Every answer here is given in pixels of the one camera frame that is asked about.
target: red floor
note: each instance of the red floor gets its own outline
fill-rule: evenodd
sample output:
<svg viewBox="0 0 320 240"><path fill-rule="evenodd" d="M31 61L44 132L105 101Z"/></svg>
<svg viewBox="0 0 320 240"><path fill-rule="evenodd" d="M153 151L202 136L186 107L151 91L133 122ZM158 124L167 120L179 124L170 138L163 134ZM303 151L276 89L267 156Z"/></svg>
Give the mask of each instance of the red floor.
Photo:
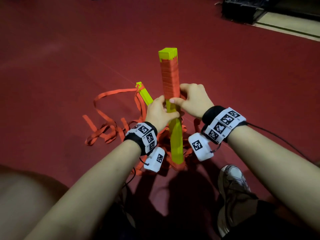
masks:
<svg viewBox="0 0 320 240"><path fill-rule="evenodd" d="M120 143L117 138L105 145L100 139L92 147L85 146L91 130L82 115L96 125L103 123L93 108L94 97L133 88L139 81L152 97L160 96L158 50L164 47L178 48L181 83L203 84L215 104L240 111L248 121L320 160L316 119L320 116L320 43L223 20L216 2L2 0L0 163L47 174L71 186ZM99 106L118 122L121 117L138 118L133 93L106 98ZM192 133L192 119L185 117ZM212 162L207 162L206 170L213 182L217 168L234 163L246 171L255 193L269 196L227 145ZM198 171L205 178L180 174L169 191L168 182L177 173L170 170L167 177L157 176L149 200L167 215L174 194L170 189L176 184L183 191L195 178L206 185L198 200L210 196L214 202L217 191L206 180L204 168ZM131 182L133 192L139 180ZM177 205L192 208L186 201L188 189L184 193Z"/></svg>

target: white sneaker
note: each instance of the white sneaker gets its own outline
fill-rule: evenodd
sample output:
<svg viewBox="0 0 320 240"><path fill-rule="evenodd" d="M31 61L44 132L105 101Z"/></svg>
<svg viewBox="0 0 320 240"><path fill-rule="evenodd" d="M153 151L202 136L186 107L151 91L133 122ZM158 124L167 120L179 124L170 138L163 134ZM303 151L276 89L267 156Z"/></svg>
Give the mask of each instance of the white sneaker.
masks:
<svg viewBox="0 0 320 240"><path fill-rule="evenodd" d="M218 214L218 230L221 237L224 237L231 227L236 226L232 220L232 208L237 201L237 194L251 195L251 191L241 170L232 164L226 165L220 170L218 188L224 199L224 206Z"/></svg>

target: left hand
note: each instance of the left hand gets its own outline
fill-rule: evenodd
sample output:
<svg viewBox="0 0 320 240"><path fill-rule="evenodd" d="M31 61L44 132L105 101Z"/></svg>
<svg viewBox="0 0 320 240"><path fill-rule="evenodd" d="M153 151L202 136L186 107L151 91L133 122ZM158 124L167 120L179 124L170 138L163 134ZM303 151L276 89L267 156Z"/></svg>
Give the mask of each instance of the left hand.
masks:
<svg viewBox="0 0 320 240"><path fill-rule="evenodd" d="M169 121L179 118L179 112L167 113L163 108L163 103L165 102L165 97L162 95L156 98L148 106L146 113L146 121L150 122L158 131L162 131Z"/></svg>

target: hand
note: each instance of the hand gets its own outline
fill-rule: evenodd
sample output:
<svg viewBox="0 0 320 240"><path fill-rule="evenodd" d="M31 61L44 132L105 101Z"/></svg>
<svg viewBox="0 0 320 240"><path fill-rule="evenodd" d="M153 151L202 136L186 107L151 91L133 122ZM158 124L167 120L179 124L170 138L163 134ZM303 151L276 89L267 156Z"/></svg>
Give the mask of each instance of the hand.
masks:
<svg viewBox="0 0 320 240"><path fill-rule="evenodd" d="M148 106L148 110L146 112L146 121L150 122L158 131L162 131L169 121L179 118L179 112L167 113L163 108L163 104L165 102L165 97L162 95L156 98L151 104Z"/></svg>
<svg viewBox="0 0 320 240"><path fill-rule="evenodd" d="M173 97L170 99L170 103L179 105L194 117L201 119L204 113L214 106L202 84L182 83L180 84L180 90L187 93L187 99L183 100L179 97Z"/></svg>

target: wrist strap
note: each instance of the wrist strap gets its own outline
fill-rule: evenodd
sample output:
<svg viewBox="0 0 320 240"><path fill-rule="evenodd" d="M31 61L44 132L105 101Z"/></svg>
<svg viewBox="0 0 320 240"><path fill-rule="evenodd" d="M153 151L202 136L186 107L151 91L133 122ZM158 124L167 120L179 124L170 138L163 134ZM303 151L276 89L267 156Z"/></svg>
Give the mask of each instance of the wrist strap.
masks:
<svg viewBox="0 0 320 240"><path fill-rule="evenodd" d="M205 124L201 132L215 144L227 142L230 132L237 126L247 125L246 118L232 108L214 106L202 117Z"/></svg>
<svg viewBox="0 0 320 240"><path fill-rule="evenodd" d="M141 148L141 156L150 155L157 145L157 134L157 129L151 123L138 123L126 133L124 141L136 142Z"/></svg>

